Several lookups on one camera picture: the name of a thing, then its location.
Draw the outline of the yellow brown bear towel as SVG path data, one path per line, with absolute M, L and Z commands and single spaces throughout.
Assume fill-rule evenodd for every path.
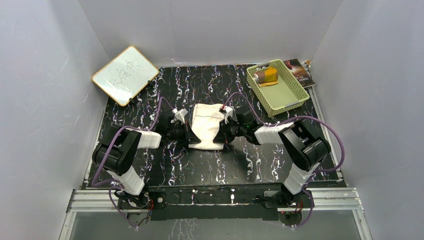
M 276 85 L 279 81 L 278 70 L 274 67 L 268 67 L 262 71 L 257 71 L 252 76 L 260 88 Z

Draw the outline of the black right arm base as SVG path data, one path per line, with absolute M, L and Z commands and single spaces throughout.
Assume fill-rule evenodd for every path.
M 312 193 L 305 189 L 292 194 L 282 187 L 279 191 L 264 191 L 259 197 L 261 197 L 260 204 L 266 209 L 277 210 L 279 221 L 291 229 L 306 224 L 315 207 Z

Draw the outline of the green perforated plastic basket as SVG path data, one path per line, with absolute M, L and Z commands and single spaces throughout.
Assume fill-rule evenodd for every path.
M 271 86 L 260 87 L 254 79 L 254 74 L 265 72 L 269 68 L 277 70 L 278 82 Z M 269 117 L 299 108 L 310 98 L 307 90 L 281 59 L 248 67 L 246 81 Z

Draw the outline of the dark book with red cover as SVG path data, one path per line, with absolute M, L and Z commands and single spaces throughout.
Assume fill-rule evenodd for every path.
M 303 88 L 308 88 L 315 85 L 315 82 L 309 73 L 308 65 L 306 62 L 300 62 L 297 58 L 294 58 L 285 60 L 283 63 Z

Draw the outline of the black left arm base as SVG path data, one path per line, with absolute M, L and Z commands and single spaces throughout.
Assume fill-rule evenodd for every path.
M 166 208 L 167 194 L 161 191 L 142 190 L 139 195 L 131 195 L 122 190 L 113 190 L 113 197 L 117 197 L 117 207 L 123 211 L 146 210 L 151 217 L 153 210 Z

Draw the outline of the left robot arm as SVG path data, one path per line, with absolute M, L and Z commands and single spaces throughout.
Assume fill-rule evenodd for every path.
M 149 194 L 143 191 L 144 179 L 133 167 L 138 149 L 157 149 L 167 141 L 177 141 L 185 145 L 198 144 L 201 140 L 193 132 L 185 119 L 186 109 L 173 109 L 171 115 L 161 115 L 155 119 L 152 130 L 112 125 L 105 129 L 97 144 L 92 162 L 106 170 L 117 186 L 130 194 L 130 202 L 137 208 L 149 203 Z

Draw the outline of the aluminium front rail frame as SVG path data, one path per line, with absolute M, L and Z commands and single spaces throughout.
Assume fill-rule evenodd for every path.
M 67 207 L 59 235 L 69 240 L 78 213 L 113 213 L 121 210 L 138 223 L 152 214 L 155 221 L 171 219 L 253 219 L 276 221 L 294 228 L 316 211 L 351 211 L 363 240 L 371 239 L 362 202 L 354 187 L 311 188 L 294 203 L 271 202 L 277 192 L 263 186 L 159 187 L 144 195 L 145 202 L 134 206 L 106 189 L 75 190 Z

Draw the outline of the white cloth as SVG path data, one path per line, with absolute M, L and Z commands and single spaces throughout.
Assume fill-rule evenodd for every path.
M 188 145 L 191 149 L 205 151 L 220 151 L 223 143 L 214 143 L 214 138 L 219 131 L 219 123 L 224 115 L 219 112 L 222 104 L 196 104 L 193 110 L 191 130 L 200 139 L 200 143 Z

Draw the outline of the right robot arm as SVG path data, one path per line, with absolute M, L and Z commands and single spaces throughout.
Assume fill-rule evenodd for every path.
M 244 137 L 254 145 L 283 145 L 292 160 L 288 177 L 281 187 L 282 202 L 295 207 L 302 199 L 301 191 L 319 164 L 331 152 L 325 138 L 320 137 L 306 120 L 289 120 L 283 124 L 259 123 L 251 111 L 234 113 L 229 106 L 218 109 L 224 118 L 219 122 L 214 143 L 228 144 Z

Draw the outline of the white board with wooden frame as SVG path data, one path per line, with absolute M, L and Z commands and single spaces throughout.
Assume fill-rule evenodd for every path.
M 124 107 L 158 74 L 158 68 L 135 46 L 130 45 L 96 72 L 91 80 L 119 106 Z

